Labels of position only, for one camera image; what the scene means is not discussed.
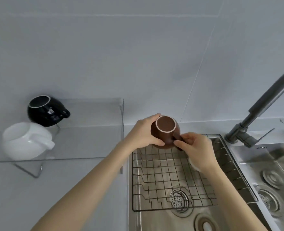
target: wire rack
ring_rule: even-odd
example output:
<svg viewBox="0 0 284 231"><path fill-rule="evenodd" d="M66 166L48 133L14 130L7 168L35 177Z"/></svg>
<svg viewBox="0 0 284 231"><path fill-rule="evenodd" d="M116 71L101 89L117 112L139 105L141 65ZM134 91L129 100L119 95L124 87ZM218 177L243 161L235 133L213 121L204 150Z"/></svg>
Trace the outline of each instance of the wire rack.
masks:
<svg viewBox="0 0 284 231"><path fill-rule="evenodd" d="M208 136L221 169L247 203L257 198L220 135ZM217 205L214 190L184 151L152 145L132 153L132 209L150 211Z"/></svg>

